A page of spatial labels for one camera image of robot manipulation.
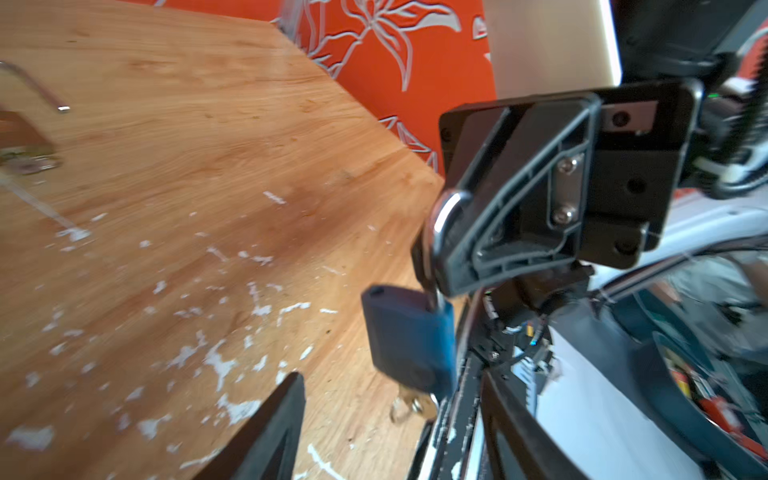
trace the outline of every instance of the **white paint splatter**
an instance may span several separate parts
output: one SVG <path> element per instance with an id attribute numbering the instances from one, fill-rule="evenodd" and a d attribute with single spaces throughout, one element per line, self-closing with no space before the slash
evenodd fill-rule
<path id="1" fill-rule="evenodd" d="M 253 311 L 250 314 L 257 315 L 257 316 L 267 316 L 270 313 L 272 313 L 271 305 L 265 305 L 265 306 L 259 305 L 259 289 L 256 288 L 256 283 L 248 282 L 247 285 L 248 285 L 248 293 L 250 294 L 250 297 L 253 299 Z"/>
<path id="2" fill-rule="evenodd" d="M 265 306 L 256 305 L 253 308 L 253 311 L 251 312 L 251 315 L 267 316 L 270 313 L 272 313 L 272 306 L 271 305 L 265 305 Z"/>
<path id="3" fill-rule="evenodd" d="M 90 362 L 83 365 L 83 368 L 80 369 L 80 373 L 86 374 L 96 368 L 96 362 Z"/>
<path id="4" fill-rule="evenodd" d="M 129 426 L 131 426 L 131 417 L 127 413 L 120 415 L 120 419 L 118 420 L 118 431 L 122 432 Z"/>
<path id="5" fill-rule="evenodd" d="M 180 369 L 183 367 L 187 360 L 197 353 L 197 351 L 208 344 L 208 342 L 205 341 L 205 335 L 203 334 L 203 330 L 198 330 L 195 333 L 195 336 L 197 336 L 197 346 L 194 348 L 188 345 L 182 346 L 181 350 L 179 350 L 179 354 L 176 356 L 176 358 L 172 359 L 168 364 L 166 365 L 165 369 L 168 370 L 172 366 L 176 366 L 176 368 Z"/>
<path id="6" fill-rule="evenodd" d="M 30 389 L 37 385 L 40 381 L 40 375 L 37 372 L 30 372 L 27 374 L 27 388 Z"/>
<path id="7" fill-rule="evenodd" d="M 264 191 L 263 193 L 264 193 L 264 195 L 266 195 L 267 198 L 269 198 L 270 200 L 272 200 L 274 203 L 276 203 L 278 205 L 285 205 L 285 204 L 288 203 L 288 202 L 286 202 L 285 200 L 283 200 L 282 198 L 278 197 L 277 195 L 273 194 L 270 191 Z"/>
<path id="8" fill-rule="evenodd" d="M 51 322 L 43 327 L 43 332 L 48 332 L 50 330 L 53 330 L 58 326 L 58 321 L 61 318 L 61 316 L 64 315 L 63 310 L 59 310 L 58 308 L 54 308 L 53 315 L 51 317 Z"/>
<path id="9" fill-rule="evenodd" d="M 222 387 L 224 387 L 224 378 L 229 375 L 232 369 L 237 365 L 237 360 L 235 359 L 229 360 L 228 362 L 224 362 L 221 359 L 221 354 L 218 353 L 217 350 L 223 344 L 224 340 L 219 340 L 219 343 L 208 350 L 208 353 L 205 354 L 205 359 L 203 360 L 203 364 L 212 366 L 216 374 L 219 376 L 219 382 L 216 387 L 217 392 L 220 392 Z"/>
<path id="10" fill-rule="evenodd" d="M 65 347 L 65 345 L 67 345 L 67 343 L 66 343 L 66 342 L 62 342 L 62 343 L 59 343 L 57 346 L 55 346 L 55 347 L 53 347 L 52 349 L 50 349 L 50 350 L 48 351 L 48 353 L 50 353 L 51 355 L 54 355 L 54 356 L 56 356 L 56 355 L 58 355 L 59 353 L 61 353 L 61 352 L 64 352 L 64 347 Z"/>
<path id="11" fill-rule="evenodd" d="M 261 400 L 250 400 L 242 403 L 231 403 L 227 399 L 227 394 L 223 394 L 216 406 L 219 409 L 226 409 L 230 416 L 230 425 L 235 425 L 241 420 L 249 419 L 261 406 Z"/>
<path id="12" fill-rule="evenodd" d="M 459 460 L 455 464 L 453 464 L 453 468 L 451 468 L 451 478 L 453 480 L 458 480 L 458 476 L 462 473 L 462 461 Z"/>
<path id="13" fill-rule="evenodd" d="M 317 464 L 317 466 L 320 467 L 320 470 L 323 470 L 328 475 L 334 477 L 336 480 L 345 480 L 344 477 L 336 473 L 336 470 L 331 468 L 331 462 L 324 462 L 320 458 L 320 454 L 317 453 L 317 450 L 315 450 L 315 446 L 311 443 L 306 447 L 306 452 L 309 453 L 312 456 L 312 460 Z"/>
<path id="14" fill-rule="evenodd" d="M 306 309 L 308 309 L 310 307 L 311 304 L 312 304 L 311 302 L 298 302 L 298 303 L 294 303 L 291 306 L 287 306 L 285 308 L 280 309 L 280 313 L 281 314 L 288 313 L 288 312 L 290 312 L 292 310 L 295 310 L 297 308 L 300 308 L 302 310 L 306 310 Z"/>
<path id="15" fill-rule="evenodd" d="M 207 251 L 208 253 L 212 253 L 213 255 L 216 255 L 216 257 L 222 262 L 226 262 L 229 260 L 223 253 L 221 253 L 221 250 L 217 249 L 213 245 L 205 249 L 205 251 Z"/>
<path id="16" fill-rule="evenodd" d="M 275 259 L 275 257 L 259 257 L 256 255 L 255 257 L 251 257 L 251 260 L 254 262 L 258 262 L 261 266 L 267 265 L 269 262 Z"/>
<path id="17" fill-rule="evenodd" d="M 266 365 L 266 355 L 261 357 L 261 360 L 253 366 L 253 370 L 256 370 L 257 372 L 260 372 L 262 368 Z"/>
<path id="18" fill-rule="evenodd" d="M 336 269 L 331 268 L 330 266 L 323 265 L 324 270 L 328 270 L 329 272 L 333 273 L 334 275 L 344 276 L 346 273 L 341 273 Z"/>
<path id="19" fill-rule="evenodd" d="M 301 352 L 301 356 L 299 356 L 299 360 L 304 360 L 306 356 L 309 355 L 310 352 L 312 352 L 313 348 L 315 348 L 314 345 L 308 346 L 303 352 Z"/>
<path id="20" fill-rule="evenodd" d="M 197 458 L 195 460 L 190 460 L 189 462 L 184 462 L 179 465 L 179 469 L 184 470 L 185 468 L 194 467 L 195 465 L 205 465 L 206 463 L 216 458 L 216 455 L 219 455 L 219 452 L 221 452 L 221 449 L 216 449 L 213 450 L 210 454 L 205 455 L 203 458 Z"/>
<path id="21" fill-rule="evenodd" d="M 91 232 L 83 228 L 72 227 L 56 233 L 56 237 L 66 237 L 67 235 L 69 235 L 69 241 L 78 242 L 84 238 L 90 237 Z"/>
<path id="22" fill-rule="evenodd" d="M 288 312 L 290 312 L 292 310 L 295 310 L 297 308 L 300 308 L 302 310 L 306 310 L 306 309 L 308 309 L 310 307 L 310 305 L 311 305 L 310 302 L 298 302 L 298 303 L 294 303 L 291 306 L 287 306 L 287 307 L 285 307 L 283 309 L 280 309 L 280 314 L 277 317 L 277 326 L 280 326 L 280 324 L 283 322 L 283 314 L 288 313 Z"/>
<path id="23" fill-rule="evenodd" d="M 20 425 L 5 439 L 5 443 L 15 443 L 24 450 L 42 452 L 53 442 L 55 434 L 56 431 L 53 425 L 48 425 L 42 429 L 33 429 Z"/>
<path id="24" fill-rule="evenodd" d="M 169 422 L 171 418 L 170 415 L 163 415 L 159 419 L 142 420 L 136 426 L 147 440 L 152 440 L 157 436 L 157 424 Z"/>
<path id="25" fill-rule="evenodd" d="M 128 394 L 128 396 L 125 397 L 125 401 L 130 402 L 131 400 L 140 399 L 142 393 L 144 393 L 144 387 L 140 386 L 136 388 L 133 392 Z"/>

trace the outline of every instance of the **blue padlock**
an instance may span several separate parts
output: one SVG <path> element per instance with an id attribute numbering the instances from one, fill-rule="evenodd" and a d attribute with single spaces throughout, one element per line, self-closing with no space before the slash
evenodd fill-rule
<path id="1" fill-rule="evenodd" d="M 456 390 L 453 306 L 430 310 L 429 296 L 416 290 L 374 285 L 362 294 L 373 365 L 439 403 Z"/>

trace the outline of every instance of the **wood grain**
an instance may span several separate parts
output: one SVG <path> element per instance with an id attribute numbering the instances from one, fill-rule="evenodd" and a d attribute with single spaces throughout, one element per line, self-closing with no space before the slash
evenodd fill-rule
<path id="1" fill-rule="evenodd" d="M 330 478 L 312 444 L 346 480 L 404 476 L 421 422 L 389 424 L 396 386 L 371 366 L 359 294 L 374 282 L 415 285 L 409 246 L 437 176 L 267 23 L 8 0 L 0 60 L 72 109 L 57 114 L 0 77 L 0 103 L 64 161 L 16 181 L 92 233 L 57 237 L 54 221 L 0 189 L 3 477 L 192 478 L 202 462 L 180 466 L 238 428 L 222 396 L 264 400 L 294 369 L 308 395 L 296 473 Z M 252 314 L 250 282 L 270 314 Z M 299 302 L 311 305 L 278 325 L 279 310 Z M 184 346 L 193 354 L 169 366 Z M 216 365 L 230 369 L 221 389 Z M 138 428 L 163 417 L 151 439 Z M 47 425 L 44 451 L 6 441 Z"/>

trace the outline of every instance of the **floral pattern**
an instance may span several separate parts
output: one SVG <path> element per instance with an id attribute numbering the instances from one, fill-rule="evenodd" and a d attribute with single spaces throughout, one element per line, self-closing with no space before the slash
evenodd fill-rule
<path id="1" fill-rule="evenodd" d="M 428 4 L 411 1 L 393 7 L 395 0 L 339 0 L 341 10 L 347 18 L 354 20 L 354 26 L 328 35 L 326 33 L 326 4 L 331 0 L 300 0 L 300 12 L 306 16 L 309 30 L 307 55 L 332 78 L 338 78 L 342 68 L 349 62 L 358 45 L 361 45 L 370 35 L 380 41 L 392 55 L 400 70 L 402 91 L 408 90 L 413 66 L 413 45 L 408 32 L 422 28 L 446 27 L 453 31 L 462 30 L 461 22 L 456 13 L 447 5 Z M 314 18 L 310 5 L 318 4 L 318 19 Z M 296 22 L 287 18 L 285 22 Z M 302 32 L 294 31 L 293 40 L 302 45 Z M 341 55 L 327 52 L 330 42 L 351 39 L 346 50 Z"/>
<path id="2" fill-rule="evenodd" d="M 441 174 L 440 114 L 495 98 L 482 0 L 128 1 L 277 23 Z"/>

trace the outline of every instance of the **screw head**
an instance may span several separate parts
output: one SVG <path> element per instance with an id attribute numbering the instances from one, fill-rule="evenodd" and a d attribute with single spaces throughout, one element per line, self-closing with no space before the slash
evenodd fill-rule
<path id="1" fill-rule="evenodd" d="M 558 172 L 570 175 L 576 171 L 576 168 L 582 160 L 584 160 L 584 154 L 563 158 L 558 162 Z"/>
<path id="2" fill-rule="evenodd" d="M 574 221 L 575 218 L 576 209 L 569 205 L 558 207 L 552 213 L 552 221 L 557 225 L 568 225 L 570 222 Z"/>

